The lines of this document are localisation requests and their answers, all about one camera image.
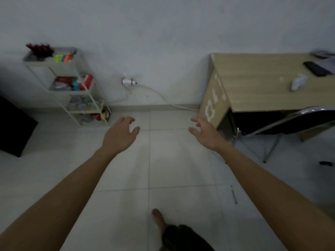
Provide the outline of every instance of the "peeling sticker residue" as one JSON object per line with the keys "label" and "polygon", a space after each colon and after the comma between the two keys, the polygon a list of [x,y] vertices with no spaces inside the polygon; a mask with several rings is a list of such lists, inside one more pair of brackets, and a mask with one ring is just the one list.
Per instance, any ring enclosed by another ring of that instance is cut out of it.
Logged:
{"label": "peeling sticker residue", "polygon": [[218,84],[220,85],[220,88],[221,88],[221,90],[222,90],[221,98],[222,98],[223,100],[226,100],[226,99],[227,99],[227,96],[226,96],[226,93],[224,92],[224,88],[222,87],[220,78],[217,79],[217,82],[218,82]]}
{"label": "peeling sticker residue", "polygon": [[216,96],[214,88],[212,88],[212,92],[213,92],[214,103],[219,102],[219,98]]}
{"label": "peeling sticker residue", "polygon": [[[210,110],[211,110],[211,115],[210,116],[208,114],[209,107],[210,107]],[[209,121],[209,122],[214,118],[215,110],[213,109],[212,101],[210,99],[207,101],[207,106],[205,108],[205,114],[207,116],[207,121]]]}

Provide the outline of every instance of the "chair leg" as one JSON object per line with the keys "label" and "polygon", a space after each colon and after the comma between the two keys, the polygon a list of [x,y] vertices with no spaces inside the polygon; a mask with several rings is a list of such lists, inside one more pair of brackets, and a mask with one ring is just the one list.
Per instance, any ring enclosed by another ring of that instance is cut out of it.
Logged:
{"label": "chair leg", "polygon": [[270,149],[269,153],[266,154],[266,155],[264,156],[264,160],[263,160],[264,163],[267,162],[267,160],[269,159],[270,155],[273,153],[274,149],[277,147],[277,145],[278,145],[278,143],[279,143],[279,141],[280,141],[280,139],[281,139],[282,137],[283,137],[282,134],[279,134],[279,135],[277,136],[277,138],[276,138],[276,140],[274,141],[274,144],[273,144],[272,148]]}
{"label": "chair leg", "polygon": [[235,144],[237,142],[237,139],[240,137],[241,135],[241,131],[239,128],[237,128],[237,132],[236,132],[236,135],[235,135],[235,138],[234,138],[234,141],[232,142],[232,146],[235,147]]}

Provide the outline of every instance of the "bare foot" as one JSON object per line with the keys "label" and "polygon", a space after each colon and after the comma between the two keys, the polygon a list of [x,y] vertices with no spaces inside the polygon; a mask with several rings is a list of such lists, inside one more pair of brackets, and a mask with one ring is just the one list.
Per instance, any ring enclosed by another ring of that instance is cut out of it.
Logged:
{"label": "bare foot", "polygon": [[152,215],[152,218],[155,221],[156,225],[159,227],[159,229],[161,231],[161,234],[163,234],[166,227],[168,226],[164,221],[163,215],[157,209],[153,209],[151,211],[151,215]]}

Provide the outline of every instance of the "wooden desk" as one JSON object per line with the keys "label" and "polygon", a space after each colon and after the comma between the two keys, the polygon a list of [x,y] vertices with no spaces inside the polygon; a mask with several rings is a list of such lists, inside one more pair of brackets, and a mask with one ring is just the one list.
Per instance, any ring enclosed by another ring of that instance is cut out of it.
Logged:
{"label": "wooden desk", "polygon": [[[335,105],[335,76],[314,76],[303,62],[309,54],[211,54],[212,74],[199,116],[218,127],[229,108],[233,112],[298,110]],[[291,81],[308,76],[307,84],[291,92]]]}

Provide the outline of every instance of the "baseboard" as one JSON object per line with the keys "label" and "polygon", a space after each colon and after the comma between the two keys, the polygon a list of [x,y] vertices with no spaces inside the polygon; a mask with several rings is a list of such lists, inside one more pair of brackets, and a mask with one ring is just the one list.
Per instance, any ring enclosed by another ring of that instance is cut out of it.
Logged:
{"label": "baseboard", "polygon": [[[199,109],[199,104],[178,104],[178,106],[189,109]],[[139,112],[139,111],[178,111],[187,110],[171,105],[148,105],[148,106],[109,106],[112,112]],[[39,113],[64,113],[61,107],[46,107],[46,108],[22,108],[27,114]]]}

